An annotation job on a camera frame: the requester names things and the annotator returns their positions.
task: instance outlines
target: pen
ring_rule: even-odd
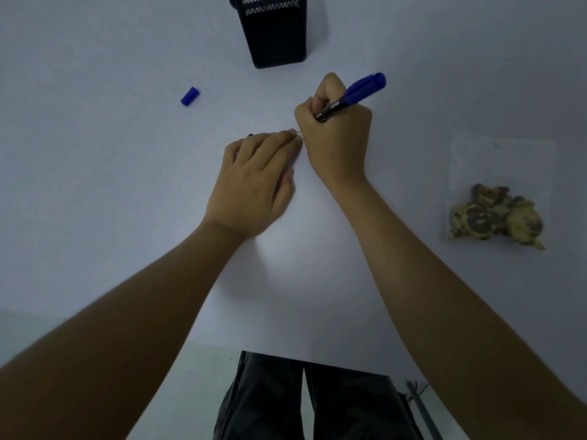
[[[348,108],[355,103],[360,102],[364,98],[367,98],[371,94],[375,94],[377,91],[382,90],[385,88],[385,75],[382,73],[368,75],[364,79],[361,79],[351,86],[345,91],[345,94],[338,99],[337,101],[330,103],[326,108],[321,110],[316,115],[316,120],[319,122],[325,122],[333,114]]]

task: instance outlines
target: person's right arm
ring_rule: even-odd
[[[371,111],[313,116],[345,86],[328,74],[296,109],[312,167],[352,225],[410,354],[473,439],[584,439],[587,407],[387,206],[364,174]]]

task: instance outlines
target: black metal container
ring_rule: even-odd
[[[256,68],[306,59],[307,0],[230,0]]]

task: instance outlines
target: finger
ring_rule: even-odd
[[[269,137],[269,133],[262,132],[261,134],[250,135],[243,140],[241,149],[238,152],[236,163],[243,165],[248,162],[257,148]]]
[[[296,107],[295,121],[297,122],[297,126],[302,132],[302,135],[309,132],[312,127],[320,125],[314,116],[315,115],[312,114],[312,97],[308,97],[304,103],[301,103]]]
[[[251,158],[251,164],[256,169],[263,169],[279,148],[283,147],[289,141],[297,138],[297,131],[291,129],[288,131],[280,131],[272,136],[269,136],[257,149],[257,152]]]
[[[295,139],[289,141],[281,147],[271,160],[267,163],[264,171],[267,171],[274,179],[279,179],[283,171],[291,166],[291,163],[299,154],[302,147],[302,138],[296,136]]]
[[[312,113],[317,115],[328,103],[340,99],[345,95],[346,87],[335,73],[328,73],[314,94]]]
[[[281,186],[275,193],[275,199],[273,200],[273,208],[271,209],[271,214],[275,218],[280,217],[283,213],[285,213],[285,209],[290,204],[292,198],[294,197],[294,169],[290,168],[285,175],[283,175],[283,180],[281,182]]]
[[[222,169],[229,167],[234,163],[237,158],[238,150],[241,148],[244,139],[237,140],[231,144],[228,144],[224,148],[224,157],[222,159]]]

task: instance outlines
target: dark trousers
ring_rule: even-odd
[[[303,440],[304,370],[315,440],[422,438],[389,377],[242,352],[218,411],[214,440]]]

